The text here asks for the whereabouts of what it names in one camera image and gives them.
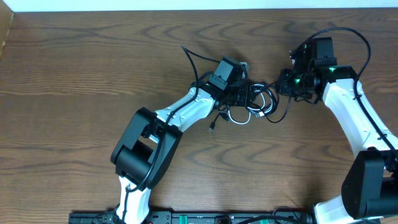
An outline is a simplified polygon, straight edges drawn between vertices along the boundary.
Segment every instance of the black and white robotic arm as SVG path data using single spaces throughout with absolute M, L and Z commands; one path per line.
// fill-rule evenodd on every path
M 119 220 L 127 224 L 145 220 L 151 189 L 165 174 L 183 132 L 193 123 L 217 111 L 226 120 L 244 124 L 231 117 L 233 106 L 245 107 L 249 119 L 252 114 L 268 119 L 279 102 L 279 95 L 275 97 L 272 90 L 289 96 L 289 103 L 290 98 L 311 103 L 313 96 L 314 104 L 323 101 L 343 128 L 356 158 L 341 195 L 315 205 L 314 223 L 354 223 L 398 214 L 398 139 L 365 97 L 358 81 L 363 69 L 357 74 L 350 66 L 337 65 L 331 38 L 313 37 L 290 53 L 294 67 L 281 71 L 275 85 L 249 81 L 247 64 L 225 57 L 215 72 L 200 79 L 193 66 L 196 82 L 176 103 L 155 112 L 137 111 L 111 156 L 122 188 L 116 209 Z M 263 93 L 269 97 L 268 105 Z M 259 95 L 262 106 L 253 103 Z M 149 148 L 140 136 L 153 140 L 157 147 Z M 392 177 L 383 177 L 385 168 Z

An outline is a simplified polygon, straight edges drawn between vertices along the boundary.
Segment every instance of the white wall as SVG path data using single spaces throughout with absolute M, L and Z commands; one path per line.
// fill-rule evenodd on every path
M 398 7 L 398 0 L 3 0 L 14 12 Z

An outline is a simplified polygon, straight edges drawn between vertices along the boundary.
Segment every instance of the wooden tabletop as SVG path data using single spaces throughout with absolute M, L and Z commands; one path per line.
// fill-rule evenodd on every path
M 139 108 L 165 108 L 194 81 L 180 44 L 248 62 L 250 79 L 273 82 L 291 67 L 289 50 L 329 27 L 354 28 L 370 42 L 361 82 L 398 134 L 398 9 L 17 13 L 0 62 L 0 222 L 66 223 L 72 211 L 117 205 L 109 159 L 124 128 Z M 358 71 L 361 40 L 328 35 L 338 63 Z M 200 73 L 216 68 L 194 61 Z M 244 109 L 234 114 L 247 118 Z M 273 210 L 340 194 L 354 157 L 323 103 L 293 102 L 279 124 L 220 119 L 211 134 L 214 116 L 184 133 L 151 205 Z

